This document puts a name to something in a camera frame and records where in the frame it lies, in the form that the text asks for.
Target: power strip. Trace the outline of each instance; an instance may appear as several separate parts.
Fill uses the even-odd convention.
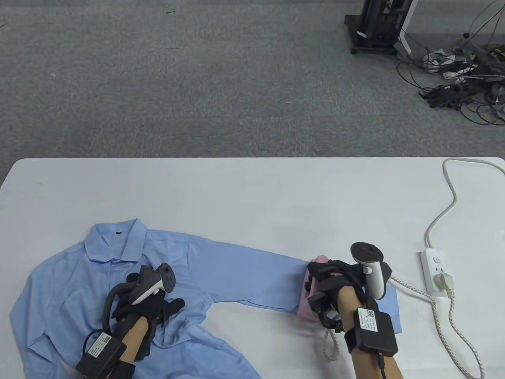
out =
[[[447,292],[435,283],[435,276],[443,272],[449,273],[446,266],[445,254],[441,250],[425,249],[421,253],[421,265],[423,266],[426,292],[433,297],[446,298]]]

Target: white power cable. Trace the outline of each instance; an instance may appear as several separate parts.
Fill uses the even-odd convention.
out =
[[[472,351],[472,354],[475,357],[475,360],[477,361],[477,365],[479,366],[479,372],[480,372],[480,377],[475,377],[472,376],[464,367],[463,365],[458,361],[456,356],[454,355],[454,352],[449,346],[449,343],[445,339],[445,336],[443,335],[442,332],[442,327],[440,326],[440,320],[438,319],[438,312],[437,312],[437,303],[436,300],[433,296],[430,294],[427,294],[426,292],[423,292],[421,290],[418,290],[415,287],[412,287],[408,285],[407,283],[401,281],[400,279],[391,276],[391,280],[397,282],[399,285],[404,286],[405,288],[408,288],[409,290],[415,292],[416,294],[423,295],[427,297],[431,303],[431,310],[433,312],[433,319],[435,321],[435,327],[437,329],[438,336],[440,337],[440,340],[442,341],[443,346],[445,347],[447,353],[449,354],[449,357],[452,359],[456,367],[463,373],[464,376],[466,376],[468,379],[484,379],[484,365],[482,364],[482,361],[479,358],[479,354],[473,347],[473,345],[468,341],[463,333],[460,332],[460,330],[456,327],[454,324],[454,319],[453,319],[453,313],[454,313],[454,291],[453,290],[447,290],[447,294],[450,298],[450,309],[449,309],[449,323],[450,326],[454,329],[458,337],[460,337],[463,342],[468,346],[468,348]]]
[[[430,232],[431,232],[431,229],[433,229],[433,227],[435,226],[435,224],[448,212],[450,211],[454,205],[456,205],[456,202],[458,201],[458,196],[456,195],[456,191],[454,190],[454,187],[452,186],[452,182],[449,178],[449,174],[447,173],[447,168],[446,168],[446,165],[447,165],[447,162],[449,161],[460,161],[460,162],[469,162],[469,163],[481,163],[481,164],[485,164],[485,165],[488,165],[488,166],[492,166],[498,170],[501,171],[501,173],[503,175],[505,175],[505,170],[502,169],[500,166],[494,164],[494,163],[491,163],[491,162],[488,162],[488,161],[484,161],[482,159],[472,159],[472,158],[456,158],[456,157],[452,157],[452,158],[447,158],[445,161],[443,161],[442,163],[442,172],[443,172],[443,177],[445,178],[445,181],[447,182],[447,185],[449,186],[450,188],[450,191],[452,192],[452,203],[449,204],[449,206],[447,208],[445,208],[437,217],[435,217],[435,219],[432,221],[432,223],[430,224],[430,226],[428,227],[428,229],[426,229],[426,232],[424,233],[424,242],[425,242],[425,245],[427,248],[432,248],[432,245],[431,245],[431,241],[430,241]]]
[[[432,248],[431,240],[430,240],[430,232],[431,232],[431,230],[433,229],[433,227],[435,226],[435,224],[448,211],[450,211],[454,207],[454,205],[456,204],[456,202],[458,201],[458,195],[456,194],[454,186],[452,185],[451,179],[450,179],[449,174],[447,172],[447,167],[446,166],[447,166],[447,162],[449,162],[449,161],[460,161],[460,162],[485,164],[485,165],[488,165],[488,166],[496,168],[497,170],[499,170],[505,176],[505,170],[503,168],[501,168],[500,166],[498,166],[498,165],[496,165],[496,164],[494,164],[492,162],[484,161],[482,159],[460,158],[460,157],[451,157],[451,158],[445,159],[443,161],[443,163],[442,163],[442,172],[443,172],[443,177],[445,178],[445,181],[447,182],[447,185],[449,186],[450,191],[452,192],[452,202],[437,217],[435,217],[435,219],[431,222],[430,226],[428,227],[428,229],[426,229],[426,232],[424,233],[424,242],[425,242],[425,245],[426,245],[427,248],[430,248],[430,249]],[[442,328],[440,326],[440,320],[438,319],[437,304],[436,304],[435,298],[433,296],[427,294],[426,292],[423,292],[421,290],[418,290],[417,288],[414,288],[414,287],[406,284],[405,282],[399,280],[398,278],[396,278],[394,276],[392,276],[391,279],[393,281],[397,282],[399,285],[404,286],[405,288],[407,288],[407,289],[409,289],[409,290],[411,290],[411,291],[413,291],[413,292],[415,292],[415,293],[417,293],[419,295],[425,296],[425,297],[427,297],[429,299],[429,301],[431,303],[431,310],[433,312],[433,319],[435,320],[435,327],[437,329],[438,336],[440,337],[440,340],[442,341],[443,346],[445,347],[447,353],[449,354],[449,357],[452,359],[452,361],[454,362],[454,364],[456,365],[456,367],[468,379],[484,379],[484,367],[483,367],[482,361],[479,358],[479,354],[477,353],[477,351],[475,350],[475,348],[472,346],[472,344],[470,343],[470,341],[468,341],[465,338],[465,336],[463,335],[463,333],[460,332],[460,330],[456,327],[456,324],[454,323],[453,314],[454,314],[454,306],[455,306],[455,301],[454,301],[455,297],[454,297],[454,288],[452,288],[452,285],[445,283],[445,281],[443,282],[444,289],[447,291],[447,296],[450,299],[449,323],[450,323],[450,326],[452,327],[452,329],[454,329],[454,331],[458,335],[458,337],[461,338],[463,340],[463,342],[468,346],[468,348],[472,351],[472,354],[474,355],[475,360],[477,361],[477,365],[479,366],[479,371],[480,371],[480,377],[479,378],[476,378],[476,377],[472,376],[461,365],[461,363],[455,357],[455,355],[454,355],[452,349],[450,348],[449,344],[447,343],[447,340],[445,339],[445,336],[442,333]]]

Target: forearm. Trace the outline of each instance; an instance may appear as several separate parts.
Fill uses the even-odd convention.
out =
[[[352,315],[362,307],[353,287],[343,287],[338,294],[338,311],[342,317],[344,330],[354,327]],[[356,379],[382,379],[377,355],[365,353],[357,347],[351,351],[352,364],[356,372]],[[384,357],[384,371],[387,379],[402,379],[400,369],[393,357]]]
[[[148,329],[149,324],[147,323],[147,319],[145,317],[138,319],[133,328],[130,329],[123,338],[123,344],[126,345],[126,350],[119,360],[133,364],[137,351]]]

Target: wrist strap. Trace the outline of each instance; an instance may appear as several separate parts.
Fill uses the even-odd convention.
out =
[[[349,329],[344,334],[344,339],[345,339],[345,343],[347,344],[347,349],[349,350],[349,354],[350,354],[351,351],[354,350],[354,348],[358,344],[356,341],[356,330],[354,328]]]

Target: white table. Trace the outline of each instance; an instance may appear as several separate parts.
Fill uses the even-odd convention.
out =
[[[498,158],[485,158],[505,167]],[[181,231],[293,257],[351,261],[353,242],[376,244],[393,273],[424,289],[418,251],[431,220],[451,201],[443,158],[28,159],[0,191],[0,372],[22,377],[9,311],[30,271],[85,238],[98,222],[140,218]],[[475,345],[489,379],[505,369],[505,178],[450,162],[457,206],[436,226],[456,280],[456,323]],[[463,378],[435,331],[426,302],[398,292],[403,334],[398,364],[408,378]],[[446,322],[456,354],[477,374]],[[294,316],[218,304],[205,326],[241,351],[264,379],[352,378],[346,353],[323,362],[322,331]]]

